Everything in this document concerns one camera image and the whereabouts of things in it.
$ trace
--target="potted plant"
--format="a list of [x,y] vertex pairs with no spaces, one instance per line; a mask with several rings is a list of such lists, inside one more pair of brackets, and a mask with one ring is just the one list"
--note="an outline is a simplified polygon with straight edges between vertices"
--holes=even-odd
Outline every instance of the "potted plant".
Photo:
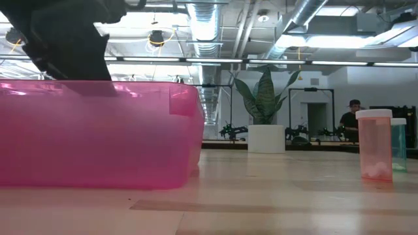
[[248,127],[248,151],[251,153],[284,153],[285,152],[285,127],[271,125],[277,111],[280,110],[283,101],[287,97],[281,94],[298,78],[300,71],[294,72],[283,91],[275,95],[272,75],[267,67],[256,83],[253,92],[247,84],[235,78],[234,82],[238,92],[244,99],[244,105],[248,113],[253,116],[253,124]]

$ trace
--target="snake plant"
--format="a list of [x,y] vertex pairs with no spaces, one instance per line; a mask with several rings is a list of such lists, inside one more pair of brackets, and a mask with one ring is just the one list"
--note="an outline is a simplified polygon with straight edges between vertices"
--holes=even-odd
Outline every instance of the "snake plant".
[[268,67],[256,83],[253,92],[249,90],[249,87],[243,81],[237,78],[234,79],[236,88],[244,99],[246,110],[254,118],[254,124],[270,125],[272,123],[274,114],[280,110],[283,101],[287,98],[282,98],[281,94],[287,87],[296,82],[299,73],[300,71],[298,70],[291,75],[287,85],[278,95],[274,94],[272,75]]

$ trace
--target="person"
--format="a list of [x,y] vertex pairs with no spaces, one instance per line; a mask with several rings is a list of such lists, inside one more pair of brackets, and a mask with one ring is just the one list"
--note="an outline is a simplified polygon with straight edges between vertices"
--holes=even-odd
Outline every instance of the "person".
[[346,130],[344,136],[350,142],[359,141],[359,122],[355,118],[355,112],[361,109],[361,103],[359,100],[354,99],[349,103],[350,112],[344,114],[340,120],[340,127],[344,127]]

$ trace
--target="white bottle cap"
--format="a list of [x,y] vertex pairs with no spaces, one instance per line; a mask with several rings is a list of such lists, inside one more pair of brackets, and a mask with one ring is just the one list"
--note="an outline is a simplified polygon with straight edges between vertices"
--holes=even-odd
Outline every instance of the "white bottle cap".
[[392,110],[361,110],[355,113],[355,118],[392,118]]
[[391,125],[406,125],[405,118],[392,118]]

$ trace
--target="doorway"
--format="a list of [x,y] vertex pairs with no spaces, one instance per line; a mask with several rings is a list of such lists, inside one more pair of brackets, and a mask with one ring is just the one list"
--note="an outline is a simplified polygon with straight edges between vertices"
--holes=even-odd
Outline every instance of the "doorway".
[[327,127],[327,103],[308,103],[309,138],[317,136],[318,131]]

